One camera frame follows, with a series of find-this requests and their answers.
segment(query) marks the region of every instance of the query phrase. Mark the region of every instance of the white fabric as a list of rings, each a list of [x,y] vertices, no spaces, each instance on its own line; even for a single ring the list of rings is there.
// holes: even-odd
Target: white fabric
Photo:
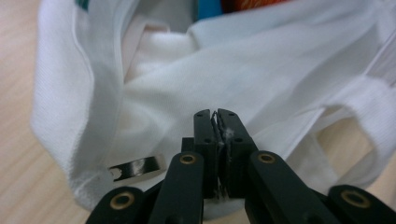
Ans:
[[[169,162],[206,108],[237,113],[259,149],[323,192],[366,187],[385,167],[396,148],[396,92],[382,77],[396,75],[380,62],[395,59],[394,7],[385,7],[394,4],[296,0],[194,24],[176,20],[189,17],[182,9],[147,6],[91,0],[86,11],[45,0],[40,9],[32,127],[81,205],[93,209],[113,188],[111,165],[159,154]],[[375,146],[344,176],[310,135],[336,121],[321,117],[334,106]]]

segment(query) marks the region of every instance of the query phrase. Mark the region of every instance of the light wood tabletop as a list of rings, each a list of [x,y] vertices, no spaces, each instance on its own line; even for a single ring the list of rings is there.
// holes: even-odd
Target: light wood tabletop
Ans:
[[[0,0],[0,223],[85,223],[61,169],[35,139],[29,125],[34,89],[36,16],[39,1]],[[351,120],[318,134],[327,149],[370,143]],[[359,157],[328,153],[335,167]],[[396,155],[369,188],[396,208]],[[248,223],[244,211],[206,223]]]

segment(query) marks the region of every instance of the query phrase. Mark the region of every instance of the white tote bag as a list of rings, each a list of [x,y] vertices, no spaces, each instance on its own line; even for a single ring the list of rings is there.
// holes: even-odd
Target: white tote bag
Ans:
[[[394,1],[295,0],[198,22],[192,6],[43,1],[32,127],[82,206],[115,187],[108,167],[165,168],[207,108],[237,113],[310,188],[375,180],[396,148]],[[343,118],[375,149],[339,176],[312,133]]]

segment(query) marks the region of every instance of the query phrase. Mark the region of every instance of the wooden table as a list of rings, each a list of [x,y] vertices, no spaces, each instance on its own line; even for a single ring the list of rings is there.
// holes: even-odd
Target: wooden table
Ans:
[[[63,172],[29,126],[38,4],[38,0],[0,0],[0,223],[84,223],[89,212],[76,205]],[[370,147],[351,120],[319,133],[318,139],[330,152],[345,146]],[[341,160],[335,154],[328,155],[341,170],[359,157],[349,154]],[[393,209],[395,171],[394,155],[384,174],[369,188]],[[240,211],[207,223],[247,222],[244,211]]]

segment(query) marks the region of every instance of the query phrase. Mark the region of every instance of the wooden surface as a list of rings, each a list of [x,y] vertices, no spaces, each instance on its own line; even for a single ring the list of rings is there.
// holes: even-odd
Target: wooden surface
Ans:
[[[0,223],[84,223],[89,213],[75,204],[64,174],[29,127],[37,9],[37,0],[0,0]],[[319,142],[330,152],[345,146],[369,148],[364,135],[356,129],[350,121],[335,124],[318,135]],[[333,157],[333,165],[340,168],[339,172],[350,159],[359,156],[357,153],[342,158],[328,155]],[[395,171],[394,155],[392,164],[369,188],[393,209]],[[208,223],[247,221],[240,211]]]

